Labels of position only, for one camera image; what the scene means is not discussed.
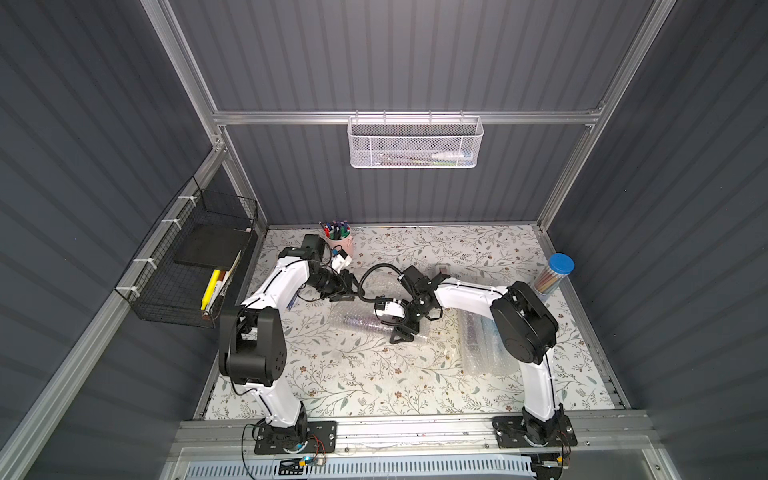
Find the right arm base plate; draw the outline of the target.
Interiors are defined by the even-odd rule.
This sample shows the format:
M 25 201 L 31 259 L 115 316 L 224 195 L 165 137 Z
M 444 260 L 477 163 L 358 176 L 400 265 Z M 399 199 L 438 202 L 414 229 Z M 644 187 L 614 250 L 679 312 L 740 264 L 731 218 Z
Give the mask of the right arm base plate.
M 522 447 L 575 447 L 578 445 L 570 418 L 558 411 L 546 421 L 527 412 L 491 419 L 497 445 L 502 449 Z

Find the purple bottle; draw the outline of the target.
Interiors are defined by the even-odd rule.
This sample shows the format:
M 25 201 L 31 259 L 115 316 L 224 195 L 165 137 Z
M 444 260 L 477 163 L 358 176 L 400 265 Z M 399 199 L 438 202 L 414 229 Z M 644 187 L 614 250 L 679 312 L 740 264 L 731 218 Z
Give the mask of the purple bottle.
M 376 316 L 348 316 L 342 321 L 342 324 L 353 331 L 362 331 L 366 333 L 391 334 L 393 327 L 382 323 Z

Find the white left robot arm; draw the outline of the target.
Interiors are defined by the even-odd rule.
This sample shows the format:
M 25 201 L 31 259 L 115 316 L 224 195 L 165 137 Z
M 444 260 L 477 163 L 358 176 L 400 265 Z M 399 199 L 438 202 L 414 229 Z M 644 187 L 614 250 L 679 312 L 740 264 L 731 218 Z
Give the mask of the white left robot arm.
M 288 349 L 281 314 L 299 291 L 309 286 L 321 300 L 352 300 L 353 276 L 349 251 L 330 247 L 315 234 L 299 247 L 286 247 L 258 289 L 240 306 L 222 314 L 219 330 L 219 371 L 239 396 L 255 398 L 261 420 L 255 438 L 290 453 L 300 451 L 309 438 L 306 409 L 281 379 Z

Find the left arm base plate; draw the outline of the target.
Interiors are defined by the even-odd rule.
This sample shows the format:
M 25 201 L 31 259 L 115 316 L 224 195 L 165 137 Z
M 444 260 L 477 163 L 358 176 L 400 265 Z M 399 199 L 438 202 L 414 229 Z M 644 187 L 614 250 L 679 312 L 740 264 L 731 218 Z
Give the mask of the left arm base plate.
M 285 428 L 263 423 L 253 429 L 252 438 L 257 455 L 333 453 L 338 438 L 338 423 L 309 421 Z

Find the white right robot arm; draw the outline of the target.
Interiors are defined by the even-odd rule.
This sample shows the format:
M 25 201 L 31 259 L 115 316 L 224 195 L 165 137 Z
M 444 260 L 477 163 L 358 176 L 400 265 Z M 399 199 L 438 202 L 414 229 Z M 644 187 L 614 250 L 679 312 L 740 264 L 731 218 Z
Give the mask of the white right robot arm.
M 391 341 L 411 341 L 432 311 L 455 309 L 494 321 L 505 350 L 519 364 L 524 406 L 519 431 L 534 446 L 564 442 L 568 417 L 557 400 L 552 355 L 559 324 L 533 289 L 517 281 L 493 287 L 452 280 L 446 274 L 428 278 L 411 266 L 397 277 L 408 300 L 378 297 L 374 312 L 393 327 Z

